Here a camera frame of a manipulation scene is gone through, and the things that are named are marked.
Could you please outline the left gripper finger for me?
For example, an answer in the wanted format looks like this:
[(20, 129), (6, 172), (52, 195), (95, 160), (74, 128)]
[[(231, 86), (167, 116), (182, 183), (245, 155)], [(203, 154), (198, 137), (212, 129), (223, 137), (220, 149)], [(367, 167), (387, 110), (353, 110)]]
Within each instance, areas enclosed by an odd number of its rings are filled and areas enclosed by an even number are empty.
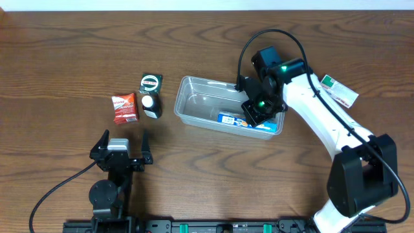
[(99, 139), (99, 141), (93, 146), (93, 148), (90, 151), (91, 155), (99, 155), (100, 152), (107, 148), (107, 145), (109, 143), (109, 130), (106, 129)]
[(149, 147), (149, 138), (148, 133), (146, 130), (143, 131), (142, 135), (142, 143), (141, 143), (141, 154), (144, 159), (150, 159), (151, 158), (151, 151)]

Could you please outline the blue cooling patch box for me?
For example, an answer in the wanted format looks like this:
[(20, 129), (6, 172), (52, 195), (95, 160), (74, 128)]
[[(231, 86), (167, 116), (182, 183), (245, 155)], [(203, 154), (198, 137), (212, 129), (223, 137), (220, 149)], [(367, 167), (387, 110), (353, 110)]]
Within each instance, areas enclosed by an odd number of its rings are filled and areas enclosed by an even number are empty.
[(259, 129), (262, 131), (267, 131), (271, 133), (275, 133), (278, 130), (278, 125), (271, 121), (266, 121), (260, 125), (252, 126), (246, 121), (244, 115), (240, 115), (237, 113), (230, 113), (225, 111), (220, 111), (217, 116), (217, 121), (220, 123), (231, 124), (235, 126), (241, 126), (244, 128), (254, 128)]

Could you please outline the red medicine box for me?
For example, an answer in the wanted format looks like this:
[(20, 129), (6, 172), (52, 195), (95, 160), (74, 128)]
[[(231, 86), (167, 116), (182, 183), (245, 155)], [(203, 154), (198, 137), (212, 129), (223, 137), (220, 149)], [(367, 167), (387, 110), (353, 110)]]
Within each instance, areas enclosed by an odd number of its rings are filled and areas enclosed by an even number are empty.
[(111, 100), (114, 106), (115, 124), (126, 124), (138, 122), (138, 110), (136, 106), (136, 94), (112, 96)]

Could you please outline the clear plastic container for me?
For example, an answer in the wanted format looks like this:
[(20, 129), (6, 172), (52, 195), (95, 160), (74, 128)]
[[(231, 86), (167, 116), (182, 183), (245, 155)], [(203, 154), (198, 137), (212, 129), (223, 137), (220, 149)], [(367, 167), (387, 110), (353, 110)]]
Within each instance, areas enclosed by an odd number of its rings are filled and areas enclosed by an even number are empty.
[(236, 91), (233, 83), (185, 76), (180, 83), (174, 112), (185, 124), (246, 137), (268, 140), (282, 132), (284, 113), (269, 120), (278, 125), (275, 133), (217, 121), (220, 111), (244, 115), (241, 105), (247, 100), (247, 95)]

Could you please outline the dark green small box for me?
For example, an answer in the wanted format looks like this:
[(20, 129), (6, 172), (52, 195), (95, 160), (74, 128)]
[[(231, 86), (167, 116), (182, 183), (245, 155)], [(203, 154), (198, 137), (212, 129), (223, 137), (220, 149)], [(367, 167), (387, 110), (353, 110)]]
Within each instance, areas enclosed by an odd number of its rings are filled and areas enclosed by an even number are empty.
[(140, 82), (139, 92), (141, 94), (160, 94), (161, 87), (161, 74), (144, 73)]

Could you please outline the white green medicine box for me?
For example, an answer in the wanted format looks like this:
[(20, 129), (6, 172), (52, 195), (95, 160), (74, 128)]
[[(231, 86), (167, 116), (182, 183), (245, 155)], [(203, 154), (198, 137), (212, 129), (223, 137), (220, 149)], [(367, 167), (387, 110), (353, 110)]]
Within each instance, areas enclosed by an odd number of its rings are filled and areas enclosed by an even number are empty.
[(350, 108), (359, 96), (358, 93), (336, 81), (327, 74), (322, 78), (320, 84), (328, 92), (332, 99), (341, 103), (346, 108)]

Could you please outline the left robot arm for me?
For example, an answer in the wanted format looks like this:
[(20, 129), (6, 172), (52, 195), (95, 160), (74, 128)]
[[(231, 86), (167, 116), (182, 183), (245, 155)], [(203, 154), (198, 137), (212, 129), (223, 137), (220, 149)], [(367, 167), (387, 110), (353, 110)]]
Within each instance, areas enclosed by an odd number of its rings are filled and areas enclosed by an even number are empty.
[(133, 174), (143, 172), (145, 165), (153, 164), (148, 133), (142, 135), (141, 157), (130, 157), (128, 139), (110, 139), (105, 130), (100, 140), (91, 149), (89, 157), (108, 177), (98, 181), (89, 191), (93, 205), (93, 216), (99, 220), (120, 219), (128, 206)]

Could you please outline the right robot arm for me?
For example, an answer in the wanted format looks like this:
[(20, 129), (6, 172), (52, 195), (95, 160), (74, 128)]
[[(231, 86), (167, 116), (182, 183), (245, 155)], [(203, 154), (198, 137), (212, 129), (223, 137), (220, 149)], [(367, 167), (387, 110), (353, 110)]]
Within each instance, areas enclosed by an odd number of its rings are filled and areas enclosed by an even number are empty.
[(236, 90), (253, 127), (291, 108), (322, 141), (332, 159), (329, 200), (312, 221), (317, 232), (345, 232), (401, 190), (397, 147), (387, 134), (375, 136), (355, 122), (327, 93), (303, 58), (283, 61), (274, 47), (251, 59), (256, 78), (239, 74)]

